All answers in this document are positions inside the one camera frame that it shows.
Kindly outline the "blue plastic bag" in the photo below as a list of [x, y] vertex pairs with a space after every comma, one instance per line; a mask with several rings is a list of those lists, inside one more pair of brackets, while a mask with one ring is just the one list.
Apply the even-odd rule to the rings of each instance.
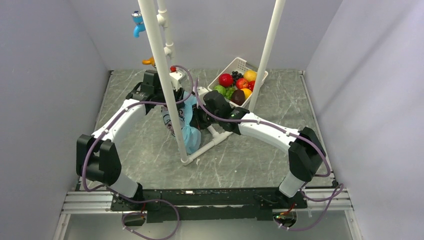
[[200, 130], [190, 125], [193, 119], [193, 105], [196, 107], [198, 102], [196, 97], [187, 91], [184, 92], [184, 99], [183, 105], [178, 106], [177, 110], [185, 149], [191, 155], [200, 148], [202, 138]]

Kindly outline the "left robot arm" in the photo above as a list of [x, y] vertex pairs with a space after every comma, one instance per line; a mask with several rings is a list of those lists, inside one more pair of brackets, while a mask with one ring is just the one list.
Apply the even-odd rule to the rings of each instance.
[[91, 135], [82, 134], [76, 142], [76, 173], [82, 178], [85, 191], [87, 181], [98, 182], [124, 199], [131, 210], [144, 203], [143, 186], [122, 171], [118, 146], [134, 125], [155, 106], [165, 106], [165, 94], [159, 74], [146, 70], [141, 82], [126, 95], [118, 111], [105, 125]]

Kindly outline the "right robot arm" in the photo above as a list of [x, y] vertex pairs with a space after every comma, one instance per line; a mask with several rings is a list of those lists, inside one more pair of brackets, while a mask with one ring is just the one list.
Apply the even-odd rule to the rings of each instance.
[[326, 153], [320, 140], [309, 127], [288, 128], [267, 121], [243, 107], [231, 107], [218, 91], [207, 92], [198, 101], [196, 127], [218, 124], [226, 132], [248, 136], [267, 143], [288, 156], [289, 172], [278, 186], [276, 203], [287, 208], [295, 201], [297, 192], [309, 183], [321, 165], [327, 165]]

